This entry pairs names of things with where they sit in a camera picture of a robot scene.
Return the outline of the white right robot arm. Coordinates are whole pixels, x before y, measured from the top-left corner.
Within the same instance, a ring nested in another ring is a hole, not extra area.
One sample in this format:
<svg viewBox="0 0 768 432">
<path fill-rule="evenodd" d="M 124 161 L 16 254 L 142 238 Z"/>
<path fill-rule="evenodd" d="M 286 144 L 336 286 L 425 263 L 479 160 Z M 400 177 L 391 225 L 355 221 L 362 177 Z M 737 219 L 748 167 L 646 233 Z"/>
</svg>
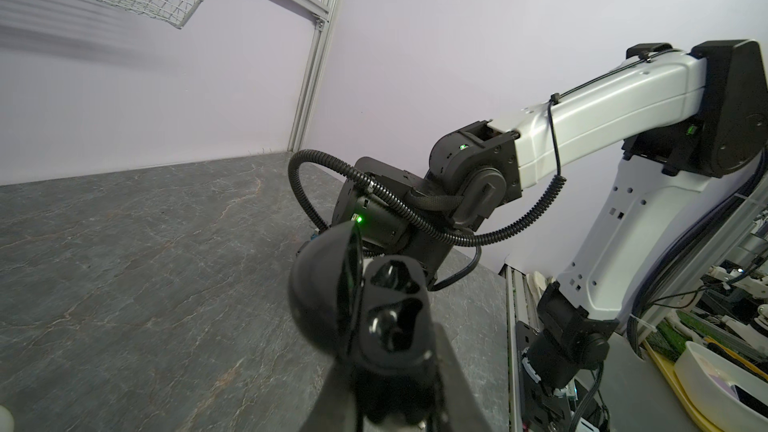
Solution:
<svg viewBox="0 0 768 432">
<path fill-rule="evenodd" d="M 754 40 L 631 47 L 614 69 L 509 117 L 442 136 L 415 176 L 305 149 L 292 192 L 321 236 L 406 258 L 429 280 L 454 248 L 482 250 L 564 213 L 573 255 L 538 304 L 525 353 L 550 389 L 601 364 L 652 254 L 714 181 L 767 160 L 767 74 Z"/>
</svg>

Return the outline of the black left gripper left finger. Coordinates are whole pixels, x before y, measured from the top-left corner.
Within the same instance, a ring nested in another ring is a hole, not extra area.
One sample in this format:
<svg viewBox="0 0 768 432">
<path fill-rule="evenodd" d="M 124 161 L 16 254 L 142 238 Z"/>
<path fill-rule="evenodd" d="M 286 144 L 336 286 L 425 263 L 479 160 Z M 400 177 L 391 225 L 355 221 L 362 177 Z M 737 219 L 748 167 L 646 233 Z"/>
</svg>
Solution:
<svg viewBox="0 0 768 432">
<path fill-rule="evenodd" d="M 355 432 L 359 430 L 360 413 L 352 383 L 351 368 L 335 361 L 299 431 Z"/>
</svg>

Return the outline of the black round charging case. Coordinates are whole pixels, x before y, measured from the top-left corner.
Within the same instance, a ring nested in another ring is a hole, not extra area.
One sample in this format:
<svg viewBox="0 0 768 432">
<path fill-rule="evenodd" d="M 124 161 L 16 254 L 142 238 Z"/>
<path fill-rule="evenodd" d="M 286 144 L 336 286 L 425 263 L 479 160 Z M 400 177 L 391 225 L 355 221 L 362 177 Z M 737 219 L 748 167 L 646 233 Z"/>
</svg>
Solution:
<svg viewBox="0 0 768 432">
<path fill-rule="evenodd" d="M 344 222 L 301 249 L 288 302 L 302 335 L 350 367 L 371 422 L 427 419 L 435 406 L 436 339 L 418 261 L 385 255 L 365 262 L 360 227 Z"/>
</svg>

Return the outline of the white earbud charging case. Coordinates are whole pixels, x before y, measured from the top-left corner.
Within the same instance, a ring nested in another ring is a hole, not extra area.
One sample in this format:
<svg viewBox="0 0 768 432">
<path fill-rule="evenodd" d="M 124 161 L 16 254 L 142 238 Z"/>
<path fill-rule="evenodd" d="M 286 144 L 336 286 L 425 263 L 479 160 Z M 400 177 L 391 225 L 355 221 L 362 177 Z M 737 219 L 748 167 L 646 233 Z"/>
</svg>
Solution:
<svg viewBox="0 0 768 432">
<path fill-rule="evenodd" d="M 10 411 L 0 406 L 0 432 L 14 432 L 15 420 Z"/>
</svg>

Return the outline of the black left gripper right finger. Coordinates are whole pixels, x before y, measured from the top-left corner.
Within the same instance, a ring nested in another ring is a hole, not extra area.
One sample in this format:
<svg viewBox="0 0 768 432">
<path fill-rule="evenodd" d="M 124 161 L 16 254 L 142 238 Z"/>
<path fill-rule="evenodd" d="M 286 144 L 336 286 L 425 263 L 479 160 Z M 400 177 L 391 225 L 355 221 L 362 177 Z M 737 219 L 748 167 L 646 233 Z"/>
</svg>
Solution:
<svg viewBox="0 0 768 432">
<path fill-rule="evenodd" d="M 434 324 L 437 382 L 432 431 L 491 431 L 442 324 Z"/>
</svg>

